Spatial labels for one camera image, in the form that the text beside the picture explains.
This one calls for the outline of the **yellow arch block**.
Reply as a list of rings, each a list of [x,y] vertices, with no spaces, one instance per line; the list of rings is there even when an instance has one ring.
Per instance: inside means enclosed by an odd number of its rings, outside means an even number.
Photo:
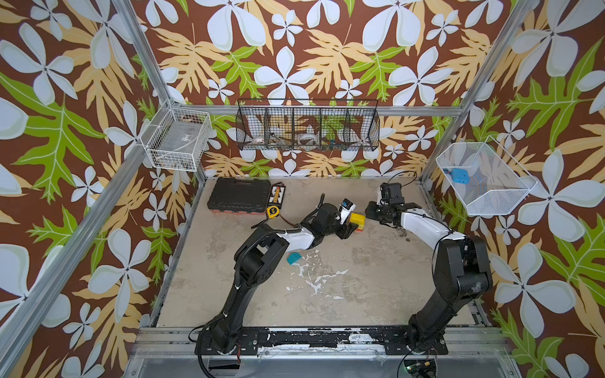
[[[351,213],[351,215],[349,217],[349,221],[352,224],[355,224],[357,226],[362,226],[365,228],[366,216],[362,215],[362,214]]]

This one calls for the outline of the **teal wood block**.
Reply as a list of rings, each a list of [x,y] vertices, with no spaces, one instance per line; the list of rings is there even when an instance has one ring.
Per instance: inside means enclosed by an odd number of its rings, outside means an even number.
[[[287,257],[287,263],[290,264],[290,266],[292,266],[301,259],[302,259],[302,255],[299,252],[292,252]]]

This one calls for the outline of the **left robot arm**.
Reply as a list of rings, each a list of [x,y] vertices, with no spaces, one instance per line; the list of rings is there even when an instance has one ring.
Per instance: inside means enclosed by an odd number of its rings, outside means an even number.
[[[356,204],[347,198],[335,206],[322,196],[318,205],[290,228],[256,225],[235,254],[233,284],[222,311],[198,327],[195,354],[201,357],[207,352],[232,352],[253,295],[275,273],[282,258],[290,252],[313,249],[327,236],[348,239],[358,228],[351,221],[355,208]]]

